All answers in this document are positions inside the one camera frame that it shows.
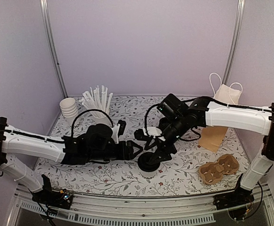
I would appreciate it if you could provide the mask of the stack of black cup lids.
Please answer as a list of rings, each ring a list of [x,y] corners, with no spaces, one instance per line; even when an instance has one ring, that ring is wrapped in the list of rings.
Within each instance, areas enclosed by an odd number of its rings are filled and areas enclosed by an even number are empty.
[[[168,121],[168,119],[167,118],[161,118],[160,120],[159,120],[159,125],[158,125],[158,128],[161,130],[161,131],[163,131],[163,130],[165,130],[167,127],[168,127],[168,125],[170,124],[170,122]]]

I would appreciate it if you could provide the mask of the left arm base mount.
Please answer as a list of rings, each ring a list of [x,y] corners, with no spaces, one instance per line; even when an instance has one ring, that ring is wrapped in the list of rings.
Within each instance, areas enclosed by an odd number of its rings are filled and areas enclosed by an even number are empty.
[[[46,214],[57,214],[56,210],[50,207],[69,210],[73,202],[73,193],[67,189],[54,191],[51,187],[50,179],[44,174],[41,175],[43,186],[39,192],[32,193],[32,200],[38,204],[44,204],[47,208]]]

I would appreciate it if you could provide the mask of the black cup lid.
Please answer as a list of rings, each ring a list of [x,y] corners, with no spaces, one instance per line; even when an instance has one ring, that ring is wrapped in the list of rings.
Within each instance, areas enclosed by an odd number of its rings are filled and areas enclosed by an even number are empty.
[[[153,163],[153,164],[149,163],[152,156],[153,156],[153,153],[151,152],[146,152],[139,156],[137,160],[137,164],[141,171],[154,172],[160,167],[160,163]]]

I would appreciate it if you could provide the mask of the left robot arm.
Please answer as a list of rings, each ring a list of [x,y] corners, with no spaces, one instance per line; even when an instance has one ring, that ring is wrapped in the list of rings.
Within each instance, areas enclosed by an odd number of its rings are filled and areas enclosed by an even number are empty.
[[[14,155],[16,153],[52,160],[64,165],[84,165],[89,162],[109,163],[113,160],[132,160],[143,148],[135,142],[120,141],[125,121],[116,125],[91,125],[78,137],[49,137],[19,130],[0,117],[0,170],[37,193],[46,204],[56,201],[46,176],[34,173]]]

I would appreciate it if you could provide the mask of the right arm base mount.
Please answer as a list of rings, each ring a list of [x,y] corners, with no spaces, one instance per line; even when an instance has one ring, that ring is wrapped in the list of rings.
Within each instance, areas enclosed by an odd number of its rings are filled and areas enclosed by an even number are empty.
[[[213,197],[213,204],[217,210],[229,209],[229,216],[236,221],[244,220],[250,212],[254,196],[252,190],[241,188],[238,183],[235,189],[224,194],[217,194]]]

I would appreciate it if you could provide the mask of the white paper coffee cup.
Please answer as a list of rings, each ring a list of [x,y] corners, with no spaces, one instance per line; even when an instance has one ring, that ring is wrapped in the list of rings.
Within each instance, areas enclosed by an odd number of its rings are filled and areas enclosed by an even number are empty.
[[[144,178],[146,180],[151,180],[151,179],[155,178],[156,171],[152,171],[152,172],[140,171],[140,175],[142,176],[142,178]]]

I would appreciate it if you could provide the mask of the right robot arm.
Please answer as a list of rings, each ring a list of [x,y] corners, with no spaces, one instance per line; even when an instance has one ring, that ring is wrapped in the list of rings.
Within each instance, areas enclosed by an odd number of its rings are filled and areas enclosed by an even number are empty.
[[[211,97],[198,97],[187,105],[174,94],[168,94],[157,109],[170,124],[158,136],[156,151],[146,162],[158,164],[171,159],[170,147],[194,127],[230,127],[253,131],[264,136],[261,151],[250,168],[243,173],[238,187],[230,194],[233,205],[248,198],[248,191],[274,164],[274,103],[270,107],[253,107],[225,104]]]

